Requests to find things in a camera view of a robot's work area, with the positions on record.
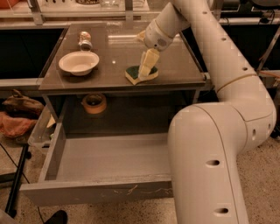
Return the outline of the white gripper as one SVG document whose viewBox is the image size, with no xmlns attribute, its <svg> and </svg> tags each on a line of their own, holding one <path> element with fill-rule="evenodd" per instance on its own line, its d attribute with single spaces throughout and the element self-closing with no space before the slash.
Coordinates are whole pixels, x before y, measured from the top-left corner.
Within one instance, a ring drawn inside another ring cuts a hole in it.
<svg viewBox="0 0 280 224">
<path fill-rule="evenodd" d="M 136 35 L 136 39 L 144 41 L 145 45 L 150 48 L 143 52 L 138 69 L 138 78 L 145 79 L 158 62 L 159 52 L 164 51 L 172 43 L 173 36 L 161 27 L 156 19 L 153 19 L 145 31 Z"/>
</svg>

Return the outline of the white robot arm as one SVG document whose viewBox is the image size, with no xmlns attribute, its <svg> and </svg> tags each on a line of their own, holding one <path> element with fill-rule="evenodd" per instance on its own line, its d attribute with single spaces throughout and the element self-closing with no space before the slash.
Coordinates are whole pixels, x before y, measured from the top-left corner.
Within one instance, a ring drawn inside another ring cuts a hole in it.
<svg viewBox="0 0 280 224">
<path fill-rule="evenodd" d="M 214 17 L 209 0 L 171 0 L 151 21 L 143 42 L 165 50 L 191 26 L 218 100 L 181 109 L 168 131 L 178 224 L 249 224 L 236 158 L 272 132 L 274 102 Z"/>
</svg>

